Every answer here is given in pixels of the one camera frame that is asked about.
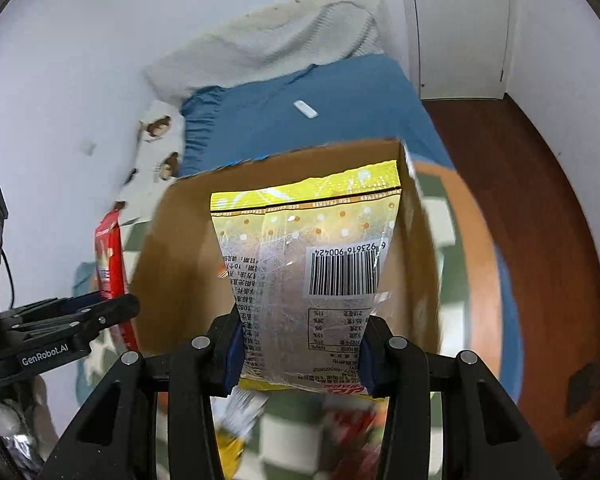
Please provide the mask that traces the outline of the red snack packet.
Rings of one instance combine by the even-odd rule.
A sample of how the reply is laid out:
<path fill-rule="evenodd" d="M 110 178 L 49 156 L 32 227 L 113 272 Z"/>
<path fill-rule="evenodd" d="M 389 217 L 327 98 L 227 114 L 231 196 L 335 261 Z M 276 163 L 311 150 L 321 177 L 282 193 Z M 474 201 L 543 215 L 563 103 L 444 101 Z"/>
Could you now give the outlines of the red snack packet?
<path fill-rule="evenodd" d="M 128 292 L 119 212 L 119 208 L 107 212 L 94 235 L 98 290 L 104 299 L 118 298 Z"/>

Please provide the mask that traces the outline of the yellow clear snack bag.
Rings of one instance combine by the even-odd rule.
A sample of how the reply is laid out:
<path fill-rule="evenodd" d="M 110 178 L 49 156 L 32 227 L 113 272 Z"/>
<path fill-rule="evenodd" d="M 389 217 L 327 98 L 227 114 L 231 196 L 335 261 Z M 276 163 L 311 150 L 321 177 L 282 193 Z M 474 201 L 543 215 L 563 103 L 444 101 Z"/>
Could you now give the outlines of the yellow clear snack bag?
<path fill-rule="evenodd" d="M 393 160 L 250 191 L 210 214 L 258 389 L 364 392 L 358 350 L 401 199 Z"/>

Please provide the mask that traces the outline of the brown cardboard box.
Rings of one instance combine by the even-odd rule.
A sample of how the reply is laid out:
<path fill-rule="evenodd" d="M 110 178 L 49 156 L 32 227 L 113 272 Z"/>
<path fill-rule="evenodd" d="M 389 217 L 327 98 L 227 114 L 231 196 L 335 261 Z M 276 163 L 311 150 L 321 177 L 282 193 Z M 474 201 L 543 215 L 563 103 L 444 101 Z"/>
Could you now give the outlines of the brown cardboard box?
<path fill-rule="evenodd" d="M 414 166 L 398 139 L 337 142 L 243 159 L 172 184 L 150 222 L 130 285 L 140 300 L 134 320 L 140 351 L 169 353 L 233 307 L 209 212 L 212 193 L 268 188 L 385 160 L 398 164 L 402 196 L 381 275 L 391 294 L 383 316 L 393 333 L 428 352 L 438 351 L 436 250 Z"/>

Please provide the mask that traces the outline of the green white checkered tablecloth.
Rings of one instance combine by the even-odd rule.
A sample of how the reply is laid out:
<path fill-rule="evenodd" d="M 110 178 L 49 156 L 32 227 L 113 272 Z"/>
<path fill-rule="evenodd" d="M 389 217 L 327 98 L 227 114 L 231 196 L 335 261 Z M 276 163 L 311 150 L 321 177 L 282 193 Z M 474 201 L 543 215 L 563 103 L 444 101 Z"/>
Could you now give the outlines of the green white checkered tablecloth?
<path fill-rule="evenodd" d="M 460 174 L 418 158 L 440 275 L 441 350 L 478 351 L 509 393 L 520 391 L 517 310 L 506 265 Z M 298 390 L 237 388 L 213 401 L 229 479 L 370 479 L 388 404 Z"/>

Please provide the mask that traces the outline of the bear print pillow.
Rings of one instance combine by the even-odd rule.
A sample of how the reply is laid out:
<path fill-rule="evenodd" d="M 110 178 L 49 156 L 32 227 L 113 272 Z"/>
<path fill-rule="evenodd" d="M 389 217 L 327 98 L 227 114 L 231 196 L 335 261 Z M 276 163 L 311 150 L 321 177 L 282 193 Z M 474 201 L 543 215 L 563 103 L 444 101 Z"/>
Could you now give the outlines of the bear print pillow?
<path fill-rule="evenodd" d="M 162 101 L 152 101 L 140 118 L 133 168 L 116 205 L 121 224 L 148 221 L 166 192 L 178 177 L 184 156 L 184 118 L 178 109 Z"/>

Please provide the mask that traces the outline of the white remote control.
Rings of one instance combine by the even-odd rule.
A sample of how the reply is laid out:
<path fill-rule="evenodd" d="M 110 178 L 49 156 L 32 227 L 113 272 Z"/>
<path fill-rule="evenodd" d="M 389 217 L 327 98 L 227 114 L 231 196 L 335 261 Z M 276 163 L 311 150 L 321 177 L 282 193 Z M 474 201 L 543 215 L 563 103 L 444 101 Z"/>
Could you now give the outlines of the white remote control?
<path fill-rule="evenodd" d="M 302 100 L 294 101 L 294 108 L 298 110 L 303 116 L 306 116 L 308 119 L 317 118 L 317 111 L 314 110 L 312 106 L 306 104 L 306 102 Z"/>

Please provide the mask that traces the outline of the blue bed sheet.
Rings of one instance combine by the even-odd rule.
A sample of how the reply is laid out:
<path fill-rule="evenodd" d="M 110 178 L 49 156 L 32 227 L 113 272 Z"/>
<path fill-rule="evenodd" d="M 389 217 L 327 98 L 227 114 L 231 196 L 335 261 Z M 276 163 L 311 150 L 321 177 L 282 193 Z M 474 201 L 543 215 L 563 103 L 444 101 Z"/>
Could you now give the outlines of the blue bed sheet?
<path fill-rule="evenodd" d="M 308 119 L 302 100 L 317 111 Z M 181 106 L 182 177 L 286 151 L 335 142 L 399 139 L 418 160 L 453 165 L 400 65 L 383 54 L 311 65 L 232 88 L 196 91 Z"/>

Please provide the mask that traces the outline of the white knit blanket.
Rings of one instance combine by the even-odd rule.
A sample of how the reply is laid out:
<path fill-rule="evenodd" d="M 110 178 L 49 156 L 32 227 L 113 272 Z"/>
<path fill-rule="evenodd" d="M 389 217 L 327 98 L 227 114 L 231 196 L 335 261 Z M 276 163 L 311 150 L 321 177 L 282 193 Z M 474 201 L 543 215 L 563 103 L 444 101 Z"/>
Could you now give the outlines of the white knit blanket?
<path fill-rule="evenodd" d="M 157 96 L 180 104 L 196 91 L 232 88 L 385 52 L 384 0 L 289 0 L 205 32 L 144 69 Z"/>

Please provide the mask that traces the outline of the white door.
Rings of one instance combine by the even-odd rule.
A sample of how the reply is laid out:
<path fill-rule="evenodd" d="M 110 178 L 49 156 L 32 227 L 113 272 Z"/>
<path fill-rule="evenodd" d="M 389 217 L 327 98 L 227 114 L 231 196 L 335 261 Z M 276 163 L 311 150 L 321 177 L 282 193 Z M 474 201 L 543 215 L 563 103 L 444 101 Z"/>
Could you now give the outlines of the white door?
<path fill-rule="evenodd" d="M 423 100 L 501 99 L 509 0 L 403 0 L 410 79 Z"/>

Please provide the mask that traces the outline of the white wall switch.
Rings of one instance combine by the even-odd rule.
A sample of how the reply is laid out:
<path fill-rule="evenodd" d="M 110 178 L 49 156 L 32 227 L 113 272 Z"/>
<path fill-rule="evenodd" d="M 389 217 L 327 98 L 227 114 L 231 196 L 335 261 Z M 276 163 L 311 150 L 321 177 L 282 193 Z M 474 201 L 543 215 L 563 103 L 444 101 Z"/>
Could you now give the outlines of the white wall switch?
<path fill-rule="evenodd" d="M 85 141 L 81 146 L 81 151 L 86 156 L 92 156 L 96 148 L 96 144 L 92 141 Z"/>

